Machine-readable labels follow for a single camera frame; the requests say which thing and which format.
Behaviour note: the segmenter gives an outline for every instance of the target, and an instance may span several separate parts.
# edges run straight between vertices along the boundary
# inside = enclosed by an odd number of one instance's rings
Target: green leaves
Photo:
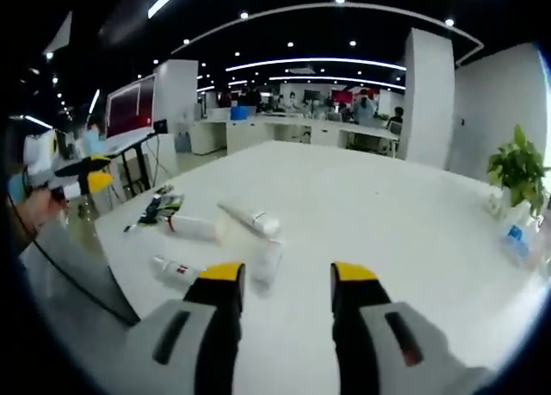
[[[544,187],[542,178],[551,168],[543,167],[542,154],[526,139],[523,129],[517,125],[513,140],[498,148],[498,153],[488,158],[488,179],[491,185],[511,190],[511,206],[524,200],[530,210],[538,215],[543,207]]]

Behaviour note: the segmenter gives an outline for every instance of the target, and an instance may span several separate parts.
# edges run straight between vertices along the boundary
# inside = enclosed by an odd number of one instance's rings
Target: human hand
[[[38,228],[67,208],[66,201],[56,201],[47,188],[35,190],[23,203],[25,225]]]

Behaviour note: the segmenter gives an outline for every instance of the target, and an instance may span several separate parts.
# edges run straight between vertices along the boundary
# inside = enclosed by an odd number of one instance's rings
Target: white desk
[[[221,118],[195,122],[190,129],[191,150],[194,154],[207,154],[227,146],[228,154],[265,141],[281,139],[278,128],[306,127],[311,132],[311,144],[345,148],[348,134],[371,135],[390,142],[391,153],[396,156],[399,137],[385,128],[362,127],[355,124],[312,120],[297,116],[258,115],[248,120],[230,121]]]
[[[331,338],[330,263],[360,263],[393,301],[438,326],[469,366],[497,368],[515,348],[546,289],[502,254],[497,224],[482,209],[492,188],[420,164],[331,147],[269,142],[170,181],[180,213],[227,227],[222,248],[150,228],[127,235],[151,200],[142,194],[102,216],[96,230],[115,279],[139,316],[181,297],[154,280],[155,253],[182,264],[250,262],[259,242],[216,207],[240,196],[282,223],[287,248],[267,296],[247,277],[233,391],[338,393]]]

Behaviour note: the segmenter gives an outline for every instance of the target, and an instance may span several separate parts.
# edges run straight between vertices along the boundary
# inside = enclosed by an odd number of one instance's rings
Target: small bottle
[[[200,270],[184,266],[160,255],[155,255],[152,258],[152,264],[162,279],[166,279],[167,281],[178,281],[188,287],[194,284],[201,272]]]
[[[276,279],[277,268],[283,256],[283,244],[268,242],[263,253],[254,262],[251,276],[256,281],[271,285]]]

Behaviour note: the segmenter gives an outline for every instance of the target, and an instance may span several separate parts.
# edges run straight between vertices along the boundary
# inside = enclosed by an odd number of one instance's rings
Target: black ceiling
[[[293,65],[270,65],[226,73],[225,68],[267,59],[340,57],[372,59],[400,65],[404,44],[412,27],[448,36],[455,59],[475,44],[446,28],[410,16],[373,9],[323,8],[296,10],[239,23],[191,43],[174,55],[183,44],[208,30],[239,18],[269,9],[332,0],[172,0],[151,20],[147,9],[155,0],[65,0],[60,3],[52,26],[73,10],[71,44],[58,50],[51,61],[39,54],[29,55],[27,68],[19,72],[18,98],[14,110],[33,111],[46,122],[65,117],[56,95],[60,92],[74,115],[82,116],[96,89],[105,95],[155,68],[154,59],[197,59],[205,87],[214,81],[226,86],[232,77],[255,79],[260,83],[272,75],[285,75]],[[453,17],[455,26],[485,44],[474,59],[498,50],[536,40],[536,25],[530,23],[533,7],[524,0],[347,0],[375,3],[418,12],[439,21]],[[55,30],[49,28],[51,36]],[[355,40],[357,45],[350,46]],[[40,71],[33,74],[28,68]],[[350,64],[314,64],[320,73],[338,77],[362,77],[401,83],[397,71]],[[52,84],[52,77],[59,78]]]

